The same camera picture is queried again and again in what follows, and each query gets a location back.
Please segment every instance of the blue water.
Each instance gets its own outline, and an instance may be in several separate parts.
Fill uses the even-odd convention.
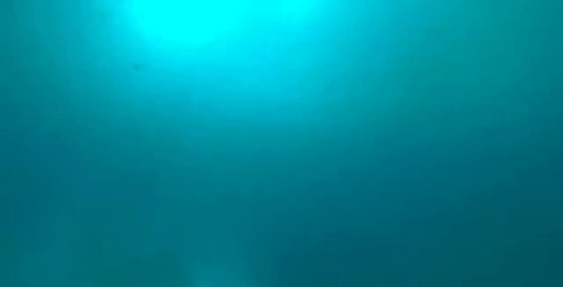
[[[563,0],[134,1],[0,0],[0,286],[563,286]]]

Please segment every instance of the bright light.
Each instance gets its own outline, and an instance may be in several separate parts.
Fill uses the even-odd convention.
[[[252,30],[249,22],[303,21],[320,1],[129,0],[128,10],[134,27],[151,41],[199,47],[224,40],[240,28]]]

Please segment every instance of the deep blue water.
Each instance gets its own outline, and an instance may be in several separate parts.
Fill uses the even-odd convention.
[[[129,1],[0,0],[0,286],[563,286],[563,0]]]

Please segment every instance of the underwater background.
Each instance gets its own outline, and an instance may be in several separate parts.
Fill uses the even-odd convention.
[[[0,286],[563,286],[563,0],[0,0]]]

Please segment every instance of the turquoise water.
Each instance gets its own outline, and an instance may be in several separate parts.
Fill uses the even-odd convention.
[[[563,0],[0,0],[0,285],[563,286]]]

